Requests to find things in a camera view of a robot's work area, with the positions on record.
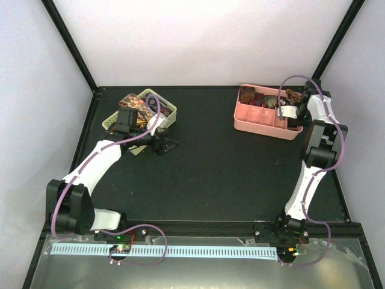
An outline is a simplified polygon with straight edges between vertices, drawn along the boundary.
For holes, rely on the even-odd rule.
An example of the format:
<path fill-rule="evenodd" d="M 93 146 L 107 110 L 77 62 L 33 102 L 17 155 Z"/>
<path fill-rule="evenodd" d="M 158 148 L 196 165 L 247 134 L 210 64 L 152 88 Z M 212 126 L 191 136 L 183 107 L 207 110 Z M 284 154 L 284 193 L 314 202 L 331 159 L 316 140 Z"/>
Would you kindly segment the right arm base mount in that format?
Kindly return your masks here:
<path fill-rule="evenodd" d="M 253 229 L 257 243 L 269 243 L 271 246 L 309 244 L 309 237 L 304 235 L 304 221 L 289 219 L 288 222 L 259 222 Z"/>

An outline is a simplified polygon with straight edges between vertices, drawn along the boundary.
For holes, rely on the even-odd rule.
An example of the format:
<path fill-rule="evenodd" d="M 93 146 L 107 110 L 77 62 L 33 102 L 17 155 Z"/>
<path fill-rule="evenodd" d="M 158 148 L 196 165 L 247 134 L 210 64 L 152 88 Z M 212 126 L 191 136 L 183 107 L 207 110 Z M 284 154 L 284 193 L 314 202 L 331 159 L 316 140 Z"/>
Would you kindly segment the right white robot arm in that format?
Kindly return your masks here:
<path fill-rule="evenodd" d="M 301 101 L 283 106 L 282 86 L 277 93 L 277 115 L 280 120 L 311 121 L 301 148 L 301 172 L 290 200 L 277 216 L 273 234 L 277 241 L 287 243 L 300 238 L 305 223 L 310 221 L 308 210 L 316 189 L 328 171 L 336 169 L 345 152 L 348 128 L 340 124 L 331 107 L 331 97 L 321 90 L 321 81 L 305 77 Z"/>

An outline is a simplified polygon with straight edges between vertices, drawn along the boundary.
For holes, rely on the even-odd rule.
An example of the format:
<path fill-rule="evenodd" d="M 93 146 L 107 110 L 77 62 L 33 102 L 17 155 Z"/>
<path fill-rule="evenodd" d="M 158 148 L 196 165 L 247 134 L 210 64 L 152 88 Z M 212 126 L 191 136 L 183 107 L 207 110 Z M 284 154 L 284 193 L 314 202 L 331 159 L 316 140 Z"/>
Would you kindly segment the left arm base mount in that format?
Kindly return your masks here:
<path fill-rule="evenodd" d="M 105 241 L 107 243 L 130 243 L 135 240 L 136 235 L 146 235 L 148 228 L 148 224 L 139 224 L 124 229 L 122 223 L 115 230 L 105 229 L 95 232 L 93 237 L 95 241 Z"/>

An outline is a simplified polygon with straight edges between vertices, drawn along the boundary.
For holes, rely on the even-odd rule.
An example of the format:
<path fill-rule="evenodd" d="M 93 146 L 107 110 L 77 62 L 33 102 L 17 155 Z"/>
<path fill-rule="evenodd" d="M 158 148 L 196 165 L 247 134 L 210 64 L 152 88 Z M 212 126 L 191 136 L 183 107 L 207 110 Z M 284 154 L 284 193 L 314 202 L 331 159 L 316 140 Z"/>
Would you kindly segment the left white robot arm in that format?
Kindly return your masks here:
<path fill-rule="evenodd" d="M 134 146 L 148 146 L 158 155 L 177 146 L 176 141 L 165 137 L 164 114 L 155 114 L 145 128 L 136 127 L 137 114 L 133 108 L 119 109 L 116 122 L 89 156 L 62 179 L 48 183 L 46 221 L 54 237 L 59 232 L 84 235 L 90 231 L 108 231 L 115 240 L 128 236 L 129 225 L 122 221 L 121 213 L 93 206 L 93 190 L 108 169 Z"/>

